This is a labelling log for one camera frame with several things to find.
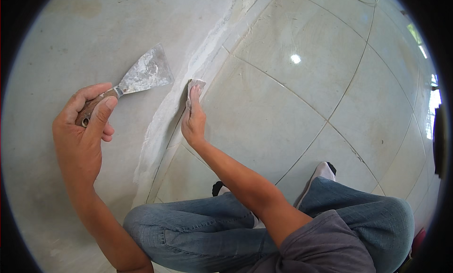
white wall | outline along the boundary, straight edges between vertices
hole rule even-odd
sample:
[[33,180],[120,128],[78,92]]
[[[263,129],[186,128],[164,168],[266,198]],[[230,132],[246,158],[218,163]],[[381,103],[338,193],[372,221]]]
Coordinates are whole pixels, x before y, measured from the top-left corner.
[[72,209],[54,155],[51,124],[69,97],[117,84],[163,44],[174,86],[122,97],[110,118],[114,139],[102,145],[95,188],[122,222],[146,201],[187,80],[205,74],[227,37],[242,36],[250,21],[237,24],[255,1],[51,0],[38,15],[8,81],[1,148],[14,217],[45,272],[114,272]]

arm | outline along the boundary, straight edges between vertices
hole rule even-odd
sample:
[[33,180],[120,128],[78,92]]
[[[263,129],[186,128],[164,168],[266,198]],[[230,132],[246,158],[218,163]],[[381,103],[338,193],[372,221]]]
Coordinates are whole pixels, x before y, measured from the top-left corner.
[[190,91],[192,111],[184,115],[182,133],[235,197],[266,225],[277,247],[292,232],[312,220],[292,207],[280,190],[255,171],[245,167],[204,139],[206,115],[199,103],[199,87]]
[[72,206],[109,262],[119,272],[152,273],[149,258],[116,221],[93,186],[101,169],[101,139],[112,140],[114,130],[107,120],[118,100],[102,100],[86,129],[75,125],[85,101],[110,88],[111,83],[99,83],[71,97],[52,125],[55,151]]

red object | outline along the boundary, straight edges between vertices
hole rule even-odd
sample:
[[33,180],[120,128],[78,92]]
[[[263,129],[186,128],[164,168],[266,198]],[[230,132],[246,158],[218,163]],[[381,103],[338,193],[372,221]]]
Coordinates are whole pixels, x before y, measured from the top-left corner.
[[426,231],[422,228],[419,233],[415,236],[414,241],[412,242],[412,255],[415,255],[420,248],[424,238],[426,236]]

tile floor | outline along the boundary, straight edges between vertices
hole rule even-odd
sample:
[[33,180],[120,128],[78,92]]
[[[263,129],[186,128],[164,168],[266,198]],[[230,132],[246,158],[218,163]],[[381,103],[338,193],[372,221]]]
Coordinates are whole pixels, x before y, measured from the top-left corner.
[[[273,0],[202,99],[206,138],[294,202],[320,161],[337,181],[406,199],[427,227],[434,175],[433,64],[396,0]],[[209,197],[214,172],[183,139],[157,197]]]

hand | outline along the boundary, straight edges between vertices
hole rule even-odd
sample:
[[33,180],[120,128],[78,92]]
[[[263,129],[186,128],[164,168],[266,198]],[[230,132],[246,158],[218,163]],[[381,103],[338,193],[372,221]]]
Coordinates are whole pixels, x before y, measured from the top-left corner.
[[98,83],[80,89],[66,103],[52,124],[55,152],[68,194],[92,191],[101,169],[101,139],[109,142],[115,130],[108,118],[118,103],[110,96],[94,108],[87,128],[75,125],[77,114],[88,100],[111,88],[111,83]]
[[200,85],[193,86],[190,89],[192,111],[186,111],[181,123],[181,132],[187,143],[192,147],[205,141],[204,124],[206,123],[206,114],[201,109],[200,93]]

